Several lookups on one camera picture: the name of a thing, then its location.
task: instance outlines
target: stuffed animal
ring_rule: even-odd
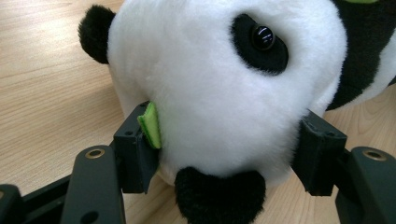
[[[123,113],[158,113],[160,176],[189,223],[249,223],[290,173],[300,120],[396,75],[396,0],[127,0],[93,6],[81,46]]]

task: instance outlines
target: wood grain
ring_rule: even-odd
[[[117,11],[122,1],[0,2],[0,183],[26,194],[71,173],[84,148],[109,144],[122,123],[106,66],[78,43],[91,4]],[[325,118],[348,135],[346,147],[396,155],[396,87]],[[186,223],[172,187],[156,176],[148,195],[125,195],[129,223]],[[334,197],[314,198],[295,175],[269,189],[256,223],[339,223]]]

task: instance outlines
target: green fabric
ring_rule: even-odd
[[[142,116],[137,117],[137,121],[139,122],[144,135],[148,139],[150,146],[160,149],[162,146],[161,135],[155,104],[150,102],[145,113]]]
[[[346,0],[346,1],[350,3],[372,4],[374,2],[377,2],[378,0]]]

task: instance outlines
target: metal ring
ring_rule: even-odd
[[[386,161],[388,158],[380,151],[374,151],[372,149],[365,149],[363,155],[375,161]]]
[[[103,155],[105,155],[105,150],[104,149],[94,148],[94,149],[91,149],[89,152],[87,152],[85,154],[85,157],[90,159],[90,160],[93,160],[93,159],[98,159],[99,157],[101,157]]]

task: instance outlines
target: black eye patch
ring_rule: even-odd
[[[233,21],[232,36],[238,55],[249,67],[274,76],[286,69],[288,48],[269,27],[259,25],[247,14],[241,14]]]

